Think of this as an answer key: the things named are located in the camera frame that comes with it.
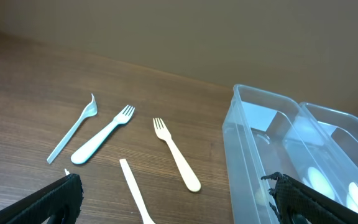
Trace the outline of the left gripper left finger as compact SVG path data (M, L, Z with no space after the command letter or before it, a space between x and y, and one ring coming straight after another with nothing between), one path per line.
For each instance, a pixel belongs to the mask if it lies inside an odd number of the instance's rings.
M0 210L0 224L74 224L82 202L80 176L69 174Z

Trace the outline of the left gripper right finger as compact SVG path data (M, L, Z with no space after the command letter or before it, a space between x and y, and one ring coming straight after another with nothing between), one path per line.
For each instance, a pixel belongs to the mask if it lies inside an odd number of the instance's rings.
M281 224L358 224L358 213L331 200L289 175L274 172L261 177L276 181L268 189L275 203L270 208Z

